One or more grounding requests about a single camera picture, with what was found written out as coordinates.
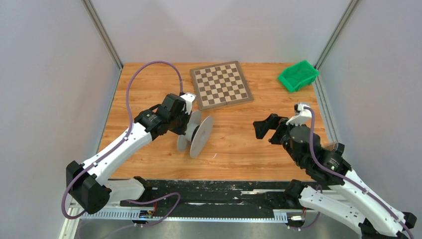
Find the grey cable spool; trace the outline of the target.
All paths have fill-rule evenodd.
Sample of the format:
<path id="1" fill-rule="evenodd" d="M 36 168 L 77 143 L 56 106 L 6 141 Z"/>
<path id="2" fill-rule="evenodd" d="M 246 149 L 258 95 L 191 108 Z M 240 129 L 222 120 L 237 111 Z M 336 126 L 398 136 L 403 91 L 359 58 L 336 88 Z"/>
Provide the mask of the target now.
<path id="1" fill-rule="evenodd" d="M 196 158 L 206 143 L 208 142 L 212 129 L 213 129 L 214 117 L 208 116 L 202 120 L 201 111 L 194 111 L 187 124 L 187 130 L 184 135 L 178 136 L 177 139 L 177 150 L 179 152 L 186 151 L 188 147 L 189 156 Z"/>

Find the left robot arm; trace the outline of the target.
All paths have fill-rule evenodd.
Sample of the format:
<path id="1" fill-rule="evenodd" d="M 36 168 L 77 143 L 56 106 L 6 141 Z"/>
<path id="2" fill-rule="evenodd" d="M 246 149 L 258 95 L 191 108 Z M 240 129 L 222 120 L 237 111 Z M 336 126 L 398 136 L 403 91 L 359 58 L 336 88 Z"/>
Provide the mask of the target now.
<path id="1" fill-rule="evenodd" d="M 167 132 L 185 135 L 196 96 L 168 94 L 161 104 L 143 110 L 111 144 L 82 163 L 66 167 L 65 193 L 88 214 L 100 211 L 107 203 L 134 200 L 147 206 L 152 192 L 137 179 L 110 181 L 114 171 L 135 152 Z"/>

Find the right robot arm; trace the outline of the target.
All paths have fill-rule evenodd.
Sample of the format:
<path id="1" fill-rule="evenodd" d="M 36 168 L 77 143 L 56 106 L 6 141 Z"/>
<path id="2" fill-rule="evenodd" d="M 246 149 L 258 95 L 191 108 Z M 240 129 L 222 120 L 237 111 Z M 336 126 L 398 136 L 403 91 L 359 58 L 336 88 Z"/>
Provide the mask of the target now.
<path id="1" fill-rule="evenodd" d="M 292 118 L 271 114 L 265 120 L 255 121 L 253 127 L 257 139 L 273 130 L 271 144 L 283 146 L 298 167 L 317 183 L 342 195 L 347 203 L 327 197 L 302 181 L 292 180 L 284 192 L 286 205 L 317 210 L 364 239 L 411 239 L 417 217 L 382 200 L 343 158 L 343 144 L 322 146 L 314 125 L 307 126 L 306 120 L 300 114 Z"/>

